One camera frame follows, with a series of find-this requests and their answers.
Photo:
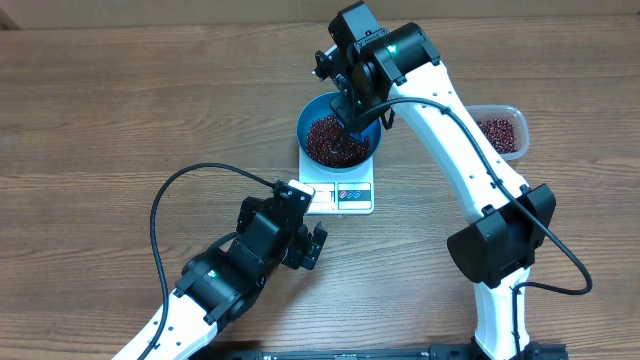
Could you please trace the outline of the red adzuki beans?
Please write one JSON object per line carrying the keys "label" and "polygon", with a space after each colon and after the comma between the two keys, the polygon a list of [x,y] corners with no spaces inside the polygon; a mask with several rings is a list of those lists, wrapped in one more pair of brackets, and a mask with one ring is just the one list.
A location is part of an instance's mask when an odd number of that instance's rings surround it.
{"label": "red adzuki beans", "polygon": [[348,168],[364,162],[372,150],[369,139],[365,142],[350,139],[341,153],[332,153],[331,145],[339,132],[337,119],[331,114],[316,120],[306,137],[306,151],[317,163],[331,168]]}

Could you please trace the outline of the blue plastic measuring scoop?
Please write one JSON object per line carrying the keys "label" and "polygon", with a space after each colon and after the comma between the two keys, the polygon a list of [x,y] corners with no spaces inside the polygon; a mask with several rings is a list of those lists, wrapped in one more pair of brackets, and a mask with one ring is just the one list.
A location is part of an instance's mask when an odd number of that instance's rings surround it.
{"label": "blue plastic measuring scoop", "polygon": [[380,120],[376,119],[361,132],[352,133],[351,137],[355,141],[359,142],[365,142],[367,139],[369,139],[371,143],[377,143],[380,139],[381,129],[382,126]]}

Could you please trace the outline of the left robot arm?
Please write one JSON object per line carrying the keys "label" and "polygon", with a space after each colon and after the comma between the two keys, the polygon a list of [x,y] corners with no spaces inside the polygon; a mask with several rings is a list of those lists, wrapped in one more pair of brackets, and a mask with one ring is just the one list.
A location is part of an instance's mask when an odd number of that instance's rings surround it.
{"label": "left robot arm", "polygon": [[321,224],[303,224],[307,194],[295,191],[262,200],[246,198],[236,230],[184,266],[162,306],[116,355],[127,359],[188,359],[256,302],[268,278],[283,264],[311,270],[327,238]]}

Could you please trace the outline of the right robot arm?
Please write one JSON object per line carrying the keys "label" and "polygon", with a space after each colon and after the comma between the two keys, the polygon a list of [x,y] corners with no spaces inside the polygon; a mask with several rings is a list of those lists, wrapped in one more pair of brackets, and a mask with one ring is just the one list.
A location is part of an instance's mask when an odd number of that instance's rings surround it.
{"label": "right robot arm", "polygon": [[372,123],[403,118],[448,180],[468,225],[447,247],[474,284],[481,357],[530,355],[522,284],[555,208],[549,188],[530,188],[492,147],[456,94],[439,51],[417,24],[390,31],[359,1],[330,22],[332,51],[316,54],[319,78],[340,89],[332,103],[338,147]]}

